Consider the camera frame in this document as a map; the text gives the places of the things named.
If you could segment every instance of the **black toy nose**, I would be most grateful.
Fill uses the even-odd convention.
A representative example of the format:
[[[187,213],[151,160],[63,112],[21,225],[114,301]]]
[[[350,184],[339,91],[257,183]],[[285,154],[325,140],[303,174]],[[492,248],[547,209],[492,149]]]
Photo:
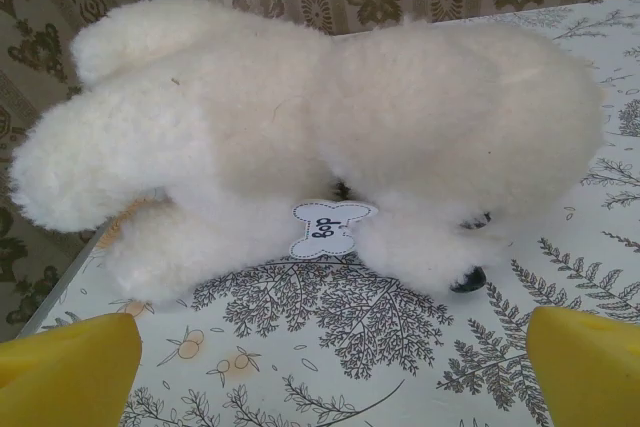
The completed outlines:
[[[464,282],[452,285],[451,290],[457,294],[466,294],[481,289],[486,283],[487,276],[482,267],[474,267],[471,272],[465,274]]]

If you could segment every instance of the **fluffy white fur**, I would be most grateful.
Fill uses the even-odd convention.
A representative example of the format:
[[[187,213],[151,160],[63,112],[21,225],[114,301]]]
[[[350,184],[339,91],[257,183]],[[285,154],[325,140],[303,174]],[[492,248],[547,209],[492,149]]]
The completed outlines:
[[[380,213],[362,259],[431,292],[491,265],[510,218],[544,209],[601,144],[601,92],[549,40],[406,22],[335,42],[198,0],[114,10],[72,46],[85,93],[15,151],[35,223],[94,228],[141,190],[106,265],[141,300],[286,254],[301,200],[340,177]],[[483,212],[479,231],[459,224]]]

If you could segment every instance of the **yellow object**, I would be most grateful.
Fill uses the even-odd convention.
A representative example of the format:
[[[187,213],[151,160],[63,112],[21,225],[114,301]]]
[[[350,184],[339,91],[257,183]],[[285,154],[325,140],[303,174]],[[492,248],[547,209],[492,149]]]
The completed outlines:
[[[129,314],[0,344],[0,425],[117,427],[141,354]]]
[[[640,327],[538,307],[527,352],[555,427],[640,426]]]

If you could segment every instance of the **white table surface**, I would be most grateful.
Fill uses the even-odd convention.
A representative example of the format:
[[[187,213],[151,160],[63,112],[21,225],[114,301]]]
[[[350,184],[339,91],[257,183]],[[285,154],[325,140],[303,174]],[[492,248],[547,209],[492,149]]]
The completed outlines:
[[[609,93],[591,173],[527,226],[511,264],[487,269],[487,288],[425,297],[347,256],[228,275],[157,309],[107,290],[96,248],[25,332],[136,314],[143,357],[124,427],[552,425],[524,350],[533,308],[640,321],[640,0],[468,22],[487,21],[591,60]]]

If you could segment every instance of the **bone-shaped tag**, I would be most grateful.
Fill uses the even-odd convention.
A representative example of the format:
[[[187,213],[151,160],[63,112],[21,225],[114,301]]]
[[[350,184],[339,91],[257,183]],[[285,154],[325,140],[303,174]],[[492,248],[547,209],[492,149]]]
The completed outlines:
[[[355,249],[349,225],[377,213],[375,207],[360,202],[306,201],[293,209],[294,217],[304,222],[306,229],[289,254],[296,259],[348,254]]]

